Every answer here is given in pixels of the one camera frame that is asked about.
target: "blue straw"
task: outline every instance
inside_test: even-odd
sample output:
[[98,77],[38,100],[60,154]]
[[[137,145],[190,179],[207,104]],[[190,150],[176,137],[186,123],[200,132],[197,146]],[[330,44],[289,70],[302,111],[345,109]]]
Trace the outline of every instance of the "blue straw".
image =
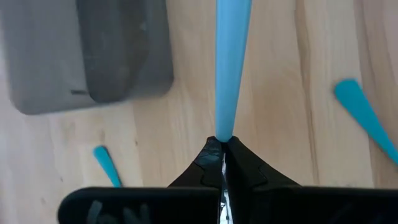
[[231,139],[238,105],[251,0],[217,0],[216,138]]

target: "wooden table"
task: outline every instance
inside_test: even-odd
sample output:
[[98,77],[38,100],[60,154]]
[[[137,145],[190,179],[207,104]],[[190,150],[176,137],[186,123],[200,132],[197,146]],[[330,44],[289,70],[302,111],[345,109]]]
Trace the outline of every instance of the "wooden table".
[[[0,223],[55,223],[66,194],[110,186],[99,144],[125,186],[166,186],[214,134],[215,1],[167,6],[175,83],[161,98],[24,116],[0,60]],[[398,144],[397,11],[396,0],[253,0],[234,134],[300,184],[398,187],[397,167],[332,94],[357,78]]]

